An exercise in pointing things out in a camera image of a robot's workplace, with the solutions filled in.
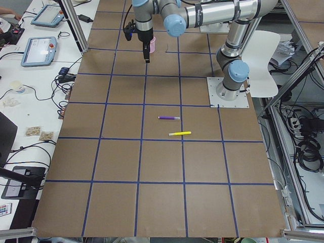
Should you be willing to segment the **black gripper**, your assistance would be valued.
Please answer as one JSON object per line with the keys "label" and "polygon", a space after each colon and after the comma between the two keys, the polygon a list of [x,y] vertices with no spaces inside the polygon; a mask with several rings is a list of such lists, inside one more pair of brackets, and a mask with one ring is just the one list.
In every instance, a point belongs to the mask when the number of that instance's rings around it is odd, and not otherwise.
{"label": "black gripper", "polygon": [[153,29],[147,31],[138,30],[138,39],[142,42],[143,57],[145,63],[150,63],[150,42],[153,39]]}

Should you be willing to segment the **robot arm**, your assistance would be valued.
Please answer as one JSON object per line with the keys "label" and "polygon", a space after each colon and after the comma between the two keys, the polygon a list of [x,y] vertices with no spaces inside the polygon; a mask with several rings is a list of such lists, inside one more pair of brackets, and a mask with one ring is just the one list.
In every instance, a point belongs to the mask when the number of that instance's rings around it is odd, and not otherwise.
{"label": "robot arm", "polygon": [[150,43],[153,39],[152,15],[160,13],[159,4],[160,1],[132,0],[138,39],[142,42],[146,63],[150,63]]}
{"label": "robot arm", "polygon": [[177,1],[161,1],[160,14],[166,31],[174,37],[188,28],[231,22],[225,44],[217,52],[224,79],[216,90],[221,99],[233,101],[249,74],[248,65],[239,59],[249,25],[268,14],[276,4],[276,1],[207,1],[182,8]]}

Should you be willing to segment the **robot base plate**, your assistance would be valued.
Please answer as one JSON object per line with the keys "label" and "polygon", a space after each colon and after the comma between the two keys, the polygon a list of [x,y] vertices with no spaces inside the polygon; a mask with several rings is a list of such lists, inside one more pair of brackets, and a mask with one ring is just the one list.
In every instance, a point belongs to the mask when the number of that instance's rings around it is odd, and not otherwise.
{"label": "robot base plate", "polygon": [[211,108],[249,108],[244,85],[237,91],[230,91],[223,86],[223,77],[207,77]]}

